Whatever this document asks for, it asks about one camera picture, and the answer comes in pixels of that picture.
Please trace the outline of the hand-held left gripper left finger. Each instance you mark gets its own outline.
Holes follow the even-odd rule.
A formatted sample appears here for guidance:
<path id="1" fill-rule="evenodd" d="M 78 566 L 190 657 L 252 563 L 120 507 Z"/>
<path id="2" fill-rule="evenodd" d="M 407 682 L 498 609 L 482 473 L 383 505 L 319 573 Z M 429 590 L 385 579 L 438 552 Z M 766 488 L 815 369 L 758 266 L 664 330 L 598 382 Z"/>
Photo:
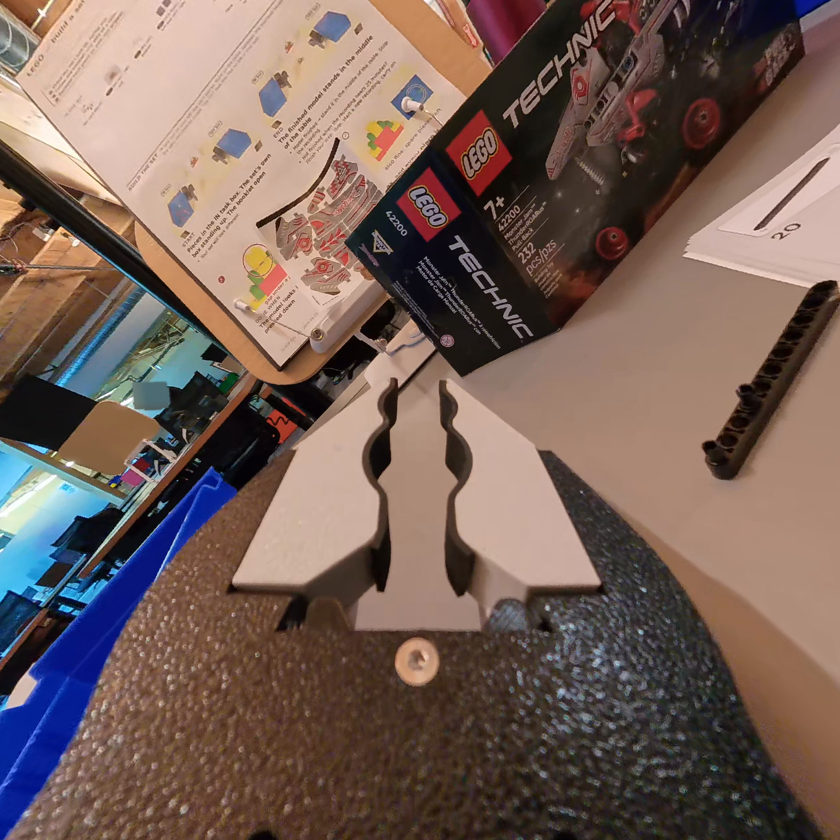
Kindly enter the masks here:
<path id="1" fill-rule="evenodd" d="M 358 604 L 392 565 L 389 502 L 395 378 L 379 381 L 293 450 L 231 580 L 235 593 L 299 604 L 305 624 L 356 632 Z"/>

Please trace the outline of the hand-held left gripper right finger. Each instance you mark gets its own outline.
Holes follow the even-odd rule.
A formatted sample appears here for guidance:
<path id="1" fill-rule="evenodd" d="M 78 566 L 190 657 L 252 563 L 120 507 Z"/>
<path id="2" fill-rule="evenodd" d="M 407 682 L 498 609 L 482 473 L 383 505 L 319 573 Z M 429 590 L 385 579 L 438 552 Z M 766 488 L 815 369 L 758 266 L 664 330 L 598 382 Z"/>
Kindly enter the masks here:
<path id="1" fill-rule="evenodd" d="M 602 588 L 536 446 L 454 380 L 438 384 L 445 465 L 444 561 L 457 596 L 478 605 L 481 625 L 501 603 L 588 595 Z"/>

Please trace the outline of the black holed toy beam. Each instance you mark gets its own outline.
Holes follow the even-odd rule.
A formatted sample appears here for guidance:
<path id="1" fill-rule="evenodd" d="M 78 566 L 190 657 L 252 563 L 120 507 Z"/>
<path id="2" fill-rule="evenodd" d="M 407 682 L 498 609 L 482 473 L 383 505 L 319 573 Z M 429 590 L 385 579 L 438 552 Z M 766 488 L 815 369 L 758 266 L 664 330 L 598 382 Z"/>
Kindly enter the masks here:
<path id="1" fill-rule="evenodd" d="M 736 390 L 737 404 L 718 435 L 701 448 L 713 478 L 734 479 L 792 388 L 838 310 L 838 284 L 811 287 L 750 381 Z"/>

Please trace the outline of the white board stand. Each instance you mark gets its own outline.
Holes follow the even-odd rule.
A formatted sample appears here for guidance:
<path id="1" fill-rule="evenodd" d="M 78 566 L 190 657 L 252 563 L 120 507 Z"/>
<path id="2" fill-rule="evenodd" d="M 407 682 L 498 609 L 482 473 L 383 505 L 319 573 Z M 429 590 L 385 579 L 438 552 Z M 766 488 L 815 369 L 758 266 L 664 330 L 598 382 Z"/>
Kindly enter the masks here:
<path id="1" fill-rule="evenodd" d="M 375 299 L 362 308 L 332 308 L 310 331 L 308 337 L 311 350 L 316 354 L 331 357 L 350 338 L 356 338 L 378 354 L 393 356 L 399 350 L 412 348 L 425 341 L 426 336 L 413 322 L 408 323 L 399 332 L 400 335 L 406 335 L 404 338 L 393 338 L 390 342 L 372 339 L 363 334 L 364 324 L 374 317 L 382 306 L 390 302 L 386 297 L 382 300 Z"/>

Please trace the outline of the beige board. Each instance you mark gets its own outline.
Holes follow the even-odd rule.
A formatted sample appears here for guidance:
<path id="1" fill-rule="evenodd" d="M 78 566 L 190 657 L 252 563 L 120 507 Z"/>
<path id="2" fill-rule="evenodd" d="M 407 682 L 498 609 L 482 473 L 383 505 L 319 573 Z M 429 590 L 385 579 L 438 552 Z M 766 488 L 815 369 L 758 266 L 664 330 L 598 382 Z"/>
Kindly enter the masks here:
<path id="1" fill-rule="evenodd" d="M 116 402 L 97 402 L 57 456 L 105 476 L 125 470 L 125 462 L 161 431 L 149 416 Z"/>

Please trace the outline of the blue plastic bin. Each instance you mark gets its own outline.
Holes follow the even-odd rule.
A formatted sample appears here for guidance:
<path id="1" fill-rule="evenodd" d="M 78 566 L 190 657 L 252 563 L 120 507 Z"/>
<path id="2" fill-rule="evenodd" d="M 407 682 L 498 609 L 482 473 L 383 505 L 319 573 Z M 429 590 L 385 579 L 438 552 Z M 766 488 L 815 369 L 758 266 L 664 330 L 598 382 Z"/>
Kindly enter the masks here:
<path id="1" fill-rule="evenodd" d="M 236 496 L 209 469 L 24 676 L 1 711 L 1 838 L 56 769 L 134 609 L 178 550 Z"/>

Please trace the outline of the black monitor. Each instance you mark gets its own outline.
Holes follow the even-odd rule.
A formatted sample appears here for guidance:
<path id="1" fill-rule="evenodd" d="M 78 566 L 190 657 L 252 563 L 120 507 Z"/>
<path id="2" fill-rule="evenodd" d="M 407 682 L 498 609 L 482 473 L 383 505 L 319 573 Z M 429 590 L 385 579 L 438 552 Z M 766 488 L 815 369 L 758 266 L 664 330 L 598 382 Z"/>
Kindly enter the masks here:
<path id="1" fill-rule="evenodd" d="M 97 401 L 27 374 L 1 404 L 1 437 L 59 451 Z"/>

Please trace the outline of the black toy set box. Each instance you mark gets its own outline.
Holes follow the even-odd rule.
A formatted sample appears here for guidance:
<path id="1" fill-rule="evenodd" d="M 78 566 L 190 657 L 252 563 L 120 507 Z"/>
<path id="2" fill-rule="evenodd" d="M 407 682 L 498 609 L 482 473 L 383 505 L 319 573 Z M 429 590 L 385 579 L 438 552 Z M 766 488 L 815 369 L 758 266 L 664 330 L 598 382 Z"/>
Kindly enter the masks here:
<path id="1" fill-rule="evenodd" d="M 555 2 L 350 250 L 472 373 L 561 329 L 803 56 L 796 2 Z"/>

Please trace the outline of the red grey sticker sheet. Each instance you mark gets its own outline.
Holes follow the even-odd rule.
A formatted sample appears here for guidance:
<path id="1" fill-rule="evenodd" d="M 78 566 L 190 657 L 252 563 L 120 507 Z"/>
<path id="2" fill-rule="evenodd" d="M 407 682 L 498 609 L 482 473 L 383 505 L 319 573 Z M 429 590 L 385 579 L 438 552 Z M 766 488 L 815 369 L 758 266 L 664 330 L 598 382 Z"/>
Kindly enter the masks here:
<path id="1" fill-rule="evenodd" d="M 372 175 L 339 143 L 308 192 L 257 227 L 277 264 L 315 308 L 351 298 L 364 280 L 348 239 L 382 198 Z"/>

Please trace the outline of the black metal pole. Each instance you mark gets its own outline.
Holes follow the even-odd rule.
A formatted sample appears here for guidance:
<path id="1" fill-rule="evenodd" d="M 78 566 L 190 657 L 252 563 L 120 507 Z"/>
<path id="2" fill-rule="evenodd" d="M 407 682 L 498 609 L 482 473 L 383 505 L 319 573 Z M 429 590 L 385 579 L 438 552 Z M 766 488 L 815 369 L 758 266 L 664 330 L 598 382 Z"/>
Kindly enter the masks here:
<path id="1" fill-rule="evenodd" d="M 224 347 L 153 272 L 137 248 L 5 142 L 1 142 L 1 180 L 206 339 Z"/>

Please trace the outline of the white instruction booklet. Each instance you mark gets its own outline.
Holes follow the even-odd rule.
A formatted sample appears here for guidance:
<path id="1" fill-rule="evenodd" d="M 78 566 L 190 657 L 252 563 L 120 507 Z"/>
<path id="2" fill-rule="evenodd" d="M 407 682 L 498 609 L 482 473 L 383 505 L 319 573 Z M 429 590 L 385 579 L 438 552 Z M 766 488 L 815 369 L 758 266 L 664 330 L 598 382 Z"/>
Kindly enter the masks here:
<path id="1" fill-rule="evenodd" d="M 839 281 L 839 128 L 694 234 L 684 256 L 812 287 Z"/>

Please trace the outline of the purple cylinder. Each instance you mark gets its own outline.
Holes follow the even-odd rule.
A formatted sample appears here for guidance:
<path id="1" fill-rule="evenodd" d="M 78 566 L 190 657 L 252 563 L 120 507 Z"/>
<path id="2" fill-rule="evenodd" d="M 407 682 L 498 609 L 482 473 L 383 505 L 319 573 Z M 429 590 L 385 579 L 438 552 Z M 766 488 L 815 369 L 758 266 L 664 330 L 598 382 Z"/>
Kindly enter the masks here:
<path id="1" fill-rule="evenodd" d="M 544 14 L 545 1 L 468 1 L 466 13 L 491 63 L 499 64 Z"/>

